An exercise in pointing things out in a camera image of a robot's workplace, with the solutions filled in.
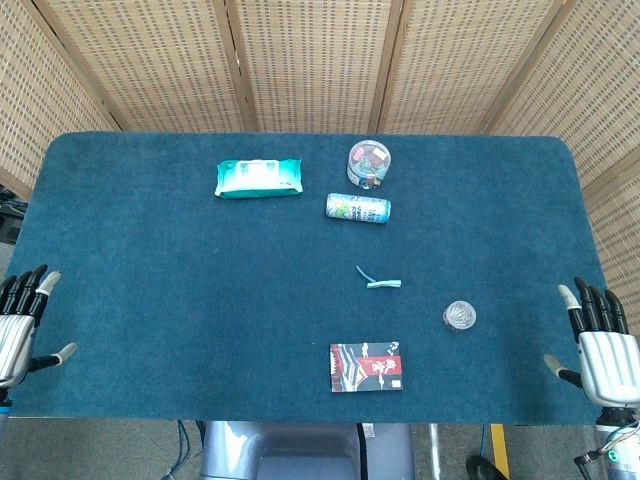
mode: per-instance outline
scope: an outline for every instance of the woven screen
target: woven screen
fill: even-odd
[[[130,129],[242,130],[219,0],[38,1]]]
[[[609,287],[620,296],[633,333],[640,334],[640,176],[589,215]]]
[[[554,135],[588,185],[640,144],[640,2],[579,1],[491,133]]]
[[[367,130],[391,0],[233,3],[261,130]]]
[[[474,133],[551,0],[416,0],[380,130]]]
[[[111,127],[18,0],[0,2],[0,45],[2,181],[29,198],[51,140]]]

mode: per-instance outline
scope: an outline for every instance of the white and green package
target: white and green package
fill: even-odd
[[[301,193],[300,160],[225,160],[218,164],[218,197],[279,197]]]

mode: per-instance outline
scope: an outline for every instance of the red and black card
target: red and black card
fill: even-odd
[[[332,343],[332,392],[402,390],[399,342]]]

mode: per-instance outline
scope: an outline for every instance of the yellow floor stripe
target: yellow floor stripe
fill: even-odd
[[[504,427],[499,423],[491,424],[491,443],[493,444],[494,464],[502,474],[509,477],[509,462],[507,461],[507,444],[504,441]]]

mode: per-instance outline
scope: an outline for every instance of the robotic hand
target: robotic hand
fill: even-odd
[[[60,280],[60,273],[52,272],[40,283],[46,270],[46,265],[40,265],[0,284],[0,433],[11,407],[8,390],[20,384],[28,372],[64,363],[77,348],[70,343],[58,353],[31,357],[49,295]]]
[[[558,290],[564,300],[578,346],[581,373],[564,367],[550,354],[549,369],[560,379],[584,390],[602,408],[596,428],[603,446],[574,459],[589,480],[585,465],[606,455],[609,480],[640,480],[640,349],[629,327],[620,300],[609,290],[603,295],[575,279],[581,303],[565,285]]]

